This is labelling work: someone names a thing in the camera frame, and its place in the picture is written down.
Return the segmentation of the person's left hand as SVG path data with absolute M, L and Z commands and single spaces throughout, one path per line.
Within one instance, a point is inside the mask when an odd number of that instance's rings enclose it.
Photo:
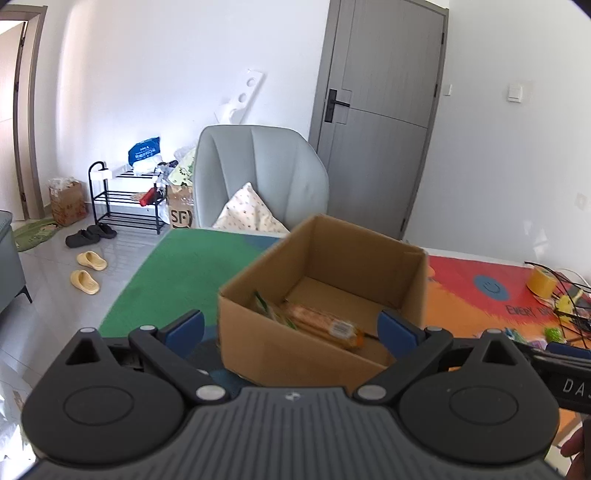
M 565 478 L 567 480 L 586 480 L 590 478 L 590 455 L 586 453 L 590 441 L 586 439 L 585 428 L 581 426 L 561 446 L 560 454 L 564 458 L 571 458 L 571 465 Z

